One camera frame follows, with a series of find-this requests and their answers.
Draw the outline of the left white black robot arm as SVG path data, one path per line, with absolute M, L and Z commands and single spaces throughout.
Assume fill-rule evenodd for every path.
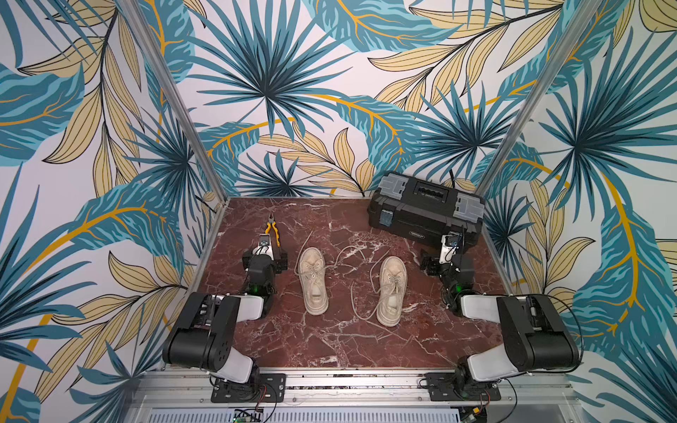
M 243 254 L 241 294 L 193 293 L 167 338 L 162 360 L 196 368 L 233 384 L 257 384 L 255 361 L 234 347 L 236 324 L 265 318 L 276 294 L 275 276 L 288 269 L 285 250 L 257 247 Z

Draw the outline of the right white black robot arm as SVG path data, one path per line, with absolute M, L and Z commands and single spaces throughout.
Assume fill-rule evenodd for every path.
M 534 371 L 569 373 L 581 364 L 581 348 L 548 296 L 480 294 L 472 289 L 474 263 L 460 254 L 435 258 L 423 251 L 420 269 L 441 280 L 449 312 L 498 324 L 502 333 L 497 347 L 458 361 L 454 372 L 458 390 Z

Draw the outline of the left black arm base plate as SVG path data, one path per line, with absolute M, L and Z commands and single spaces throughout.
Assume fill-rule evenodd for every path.
M 287 375 L 264 373 L 250 377 L 245 384 L 222 379 L 213 381 L 214 404 L 280 403 L 285 398 Z

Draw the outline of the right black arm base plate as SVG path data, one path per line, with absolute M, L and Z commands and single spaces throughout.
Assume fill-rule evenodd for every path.
M 470 376 L 455 373 L 426 373 L 422 387 L 432 402 L 491 402 L 502 398 L 496 382 L 477 382 Z

